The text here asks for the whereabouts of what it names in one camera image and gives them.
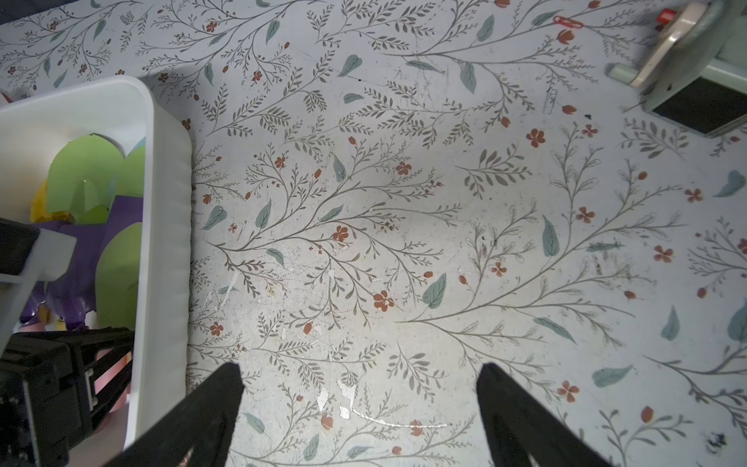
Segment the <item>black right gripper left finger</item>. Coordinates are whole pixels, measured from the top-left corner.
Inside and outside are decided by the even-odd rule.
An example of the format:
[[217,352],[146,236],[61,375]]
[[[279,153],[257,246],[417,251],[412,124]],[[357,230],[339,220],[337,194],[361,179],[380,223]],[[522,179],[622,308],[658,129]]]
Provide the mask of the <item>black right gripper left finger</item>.
[[243,395],[239,365],[225,363],[109,466],[224,466]]

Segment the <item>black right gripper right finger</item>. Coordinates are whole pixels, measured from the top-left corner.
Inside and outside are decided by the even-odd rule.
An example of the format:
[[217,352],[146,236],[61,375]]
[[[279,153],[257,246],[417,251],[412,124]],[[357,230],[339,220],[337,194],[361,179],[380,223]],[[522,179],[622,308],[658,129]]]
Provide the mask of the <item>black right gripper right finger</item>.
[[476,389],[495,465],[610,466],[497,365],[482,366]]

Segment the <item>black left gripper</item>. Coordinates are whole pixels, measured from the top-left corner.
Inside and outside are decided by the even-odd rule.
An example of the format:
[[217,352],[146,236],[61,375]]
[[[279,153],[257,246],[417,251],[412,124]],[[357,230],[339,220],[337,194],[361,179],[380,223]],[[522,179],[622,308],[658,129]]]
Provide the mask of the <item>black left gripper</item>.
[[1,463],[64,466],[125,393],[132,364],[103,389],[96,381],[132,352],[127,328],[17,333],[25,301],[40,279],[66,272],[75,239],[32,225],[1,222]]

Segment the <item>green shovel brown handle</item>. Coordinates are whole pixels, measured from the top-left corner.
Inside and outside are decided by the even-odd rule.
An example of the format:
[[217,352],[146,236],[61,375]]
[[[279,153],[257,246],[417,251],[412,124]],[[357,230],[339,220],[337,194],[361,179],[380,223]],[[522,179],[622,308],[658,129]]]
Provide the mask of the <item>green shovel brown handle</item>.
[[117,198],[144,195],[145,161],[143,140],[128,155],[98,134],[70,141],[54,157],[33,199],[31,221],[105,224]]

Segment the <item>green shovel wooden handle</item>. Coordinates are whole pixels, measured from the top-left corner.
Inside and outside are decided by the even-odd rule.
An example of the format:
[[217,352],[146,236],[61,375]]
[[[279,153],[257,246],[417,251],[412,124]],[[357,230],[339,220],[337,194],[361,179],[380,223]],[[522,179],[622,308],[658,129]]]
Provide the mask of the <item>green shovel wooden handle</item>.
[[135,330],[142,224],[120,231],[103,249],[95,271],[98,325]]

